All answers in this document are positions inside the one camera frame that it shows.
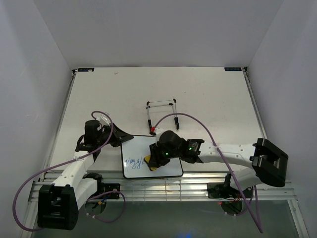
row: whiteboard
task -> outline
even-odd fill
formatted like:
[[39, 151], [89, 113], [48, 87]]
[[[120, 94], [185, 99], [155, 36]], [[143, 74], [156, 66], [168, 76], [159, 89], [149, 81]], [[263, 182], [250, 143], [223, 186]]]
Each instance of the whiteboard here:
[[149, 145], [155, 142], [155, 137], [135, 135], [132, 140], [121, 145], [122, 170], [126, 179], [165, 178], [183, 175], [179, 158], [171, 159], [167, 165], [150, 171], [143, 159], [150, 154]]

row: gray floor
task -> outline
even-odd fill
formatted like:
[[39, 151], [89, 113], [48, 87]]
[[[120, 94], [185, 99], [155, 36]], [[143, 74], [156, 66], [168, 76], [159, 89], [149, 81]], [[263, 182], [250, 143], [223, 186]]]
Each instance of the gray floor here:
[[[114, 218], [122, 208], [109, 202], [101, 216]], [[297, 231], [287, 201], [260, 201], [264, 234], [261, 236], [251, 216], [233, 218], [221, 212], [218, 202], [134, 202], [127, 203], [123, 216], [105, 224], [80, 210], [72, 231], [44, 229], [32, 238], [297, 238]]]

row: metal frame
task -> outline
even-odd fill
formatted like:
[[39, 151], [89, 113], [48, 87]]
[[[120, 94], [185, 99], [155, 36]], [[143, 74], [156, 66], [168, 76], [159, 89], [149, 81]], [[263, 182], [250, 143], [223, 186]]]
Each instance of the metal frame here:
[[308, 238], [308, 232], [301, 214], [301, 211], [298, 206], [297, 200], [288, 200], [288, 205], [292, 213], [292, 217], [300, 238]]
[[[65, 99], [65, 105], [58, 124], [58, 129], [55, 134], [55, 139], [50, 150], [50, 154], [45, 162], [44, 168], [47, 168], [52, 159], [53, 151], [56, 145], [62, 120], [66, 111], [68, 99], [70, 97], [73, 82], [76, 76], [76, 70], [73, 71], [72, 81]], [[259, 128], [263, 138], [266, 138], [266, 132], [260, 117], [258, 107], [252, 93], [251, 84], [248, 79], [247, 68], [243, 68], [246, 85], [250, 94], [252, 105], [256, 113]], [[223, 182], [227, 172], [216, 173], [184, 173], [181, 178], [166, 178], [156, 180], [127, 180], [124, 179], [121, 172], [99, 172], [107, 182], [118, 182], [121, 184], [121, 191], [125, 194], [127, 201], [219, 201], [219, 199], [209, 199], [206, 191], [208, 182]], [[46, 173], [41, 177], [40, 182], [34, 182], [29, 196], [24, 224], [28, 227], [33, 227], [37, 216], [38, 191], [43, 184], [50, 184], [59, 176], [61, 171], [53, 171]], [[300, 238], [307, 238], [308, 233], [305, 227], [302, 214], [298, 207], [295, 191], [292, 188], [291, 182], [287, 181], [285, 187], [276, 188], [265, 184], [258, 187], [259, 200], [287, 200], [290, 211], [294, 220], [294, 224]], [[31, 232], [22, 231], [21, 238], [30, 238]]]
[[[150, 103], [161, 103], [161, 102], [174, 102], [174, 103], [150, 106]], [[173, 113], [177, 113], [177, 106], [176, 106], [176, 99], [175, 98], [168, 99], [168, 100], [152, 101], [152, 102], [148, 101], [146, 110], [147, 110], [147, 115], [148, 115], [148, 124], [149, 124], [150, 134], [152, 134], [152, 135], [155, 135], [155, 133], [151, 131], [152, 130], [152, 122], [151, 122], [151, 118], [150, 118], [150, 108], [162, 107], [162, 106], [172, 106]], [[179, 129], [179, 122], [178, 122], [177, 115], [174, 115], [174, 123], [175, 123], [176, 130], [178, 130]]]

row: yellow object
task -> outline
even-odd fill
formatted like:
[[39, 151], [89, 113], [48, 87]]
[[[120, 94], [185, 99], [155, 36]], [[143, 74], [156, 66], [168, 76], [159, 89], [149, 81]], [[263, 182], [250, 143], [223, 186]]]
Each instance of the yellow object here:
[[[150, 162], [150, 158], [151, 158], [151, 155], [148, 155], [148, 156], [144, 157], [145, 162], [149, 163]], [[151, 171], [154, 171], [156, 169], [157, 169], [156, 167], [150, 167]]]
[[145, 162], [149, 163], [150, 162], [150, 158], [151, 158], [151, 155], [148, 155], [148, 156], [144, 157]]

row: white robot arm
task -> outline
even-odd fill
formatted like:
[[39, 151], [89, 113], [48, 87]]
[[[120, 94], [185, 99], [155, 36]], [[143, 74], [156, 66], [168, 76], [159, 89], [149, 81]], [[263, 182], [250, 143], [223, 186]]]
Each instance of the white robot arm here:
[[41, 187], [38, 203], [39, 227], [72, 230], [77, 223], [78, 211], [87, 199], [105, 192], [101, 175], [87, 174], [88, 168], [100, 154], [99, 148], [107, 141], [112, 147], [117, 147], [122, 142], [133, 139], [132, 135], [113, 124], [113, 132], [108, 140], [110, 131], [106, 117], [86, 122], [85, 134], [77, 141], [74, 158], [82, 158], [90, 152], [92, 154], [70, 163], [55, 181]]
[[[179, 137], [173, 131], [156, 129], [157, 142], [150, 145], [151, 154], [144, 158], [150, 170], [166, 165], [172, 158], [180, 158], [188, 163], [221, 162], [217, 147], [201, 139]], [[265, 183], [275, 187], [285, 186], [288, 155], [267, 139], [259, 138], [254, 144], [219, 145], [218, 148], [230, 164], [246, 167], [234, 172], [242, 190]], [[209, 190], [213, 198], [225, 198], [238, 192], [231, 174], [225, 182]]]

